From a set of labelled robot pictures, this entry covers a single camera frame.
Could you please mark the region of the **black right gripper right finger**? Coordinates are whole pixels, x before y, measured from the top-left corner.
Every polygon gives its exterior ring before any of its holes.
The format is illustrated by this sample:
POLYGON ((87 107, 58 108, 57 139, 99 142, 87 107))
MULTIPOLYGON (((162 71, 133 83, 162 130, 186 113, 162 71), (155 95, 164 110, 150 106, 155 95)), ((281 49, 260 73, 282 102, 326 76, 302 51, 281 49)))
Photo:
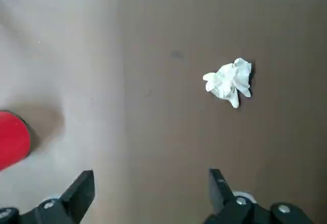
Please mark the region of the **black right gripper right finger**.
POLYGON ((204 223, 306 224, 313 222, 296 205, 279 202, 265 209, 251 194, 233 192, 219 169, 209 170, 209 198, 213 213, 205 219, 204 223))

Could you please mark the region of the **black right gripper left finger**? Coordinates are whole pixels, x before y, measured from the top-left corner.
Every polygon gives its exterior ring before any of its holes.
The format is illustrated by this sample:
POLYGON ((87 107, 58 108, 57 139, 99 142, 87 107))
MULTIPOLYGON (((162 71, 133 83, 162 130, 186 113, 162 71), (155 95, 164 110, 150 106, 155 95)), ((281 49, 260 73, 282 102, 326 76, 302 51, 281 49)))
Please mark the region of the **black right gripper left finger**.
POLYGON ((20 214, 15 207, 1 208, 1 223, 80 223, 95 198, 92 170, 84 170, 59 198, 50 198, 20 214))

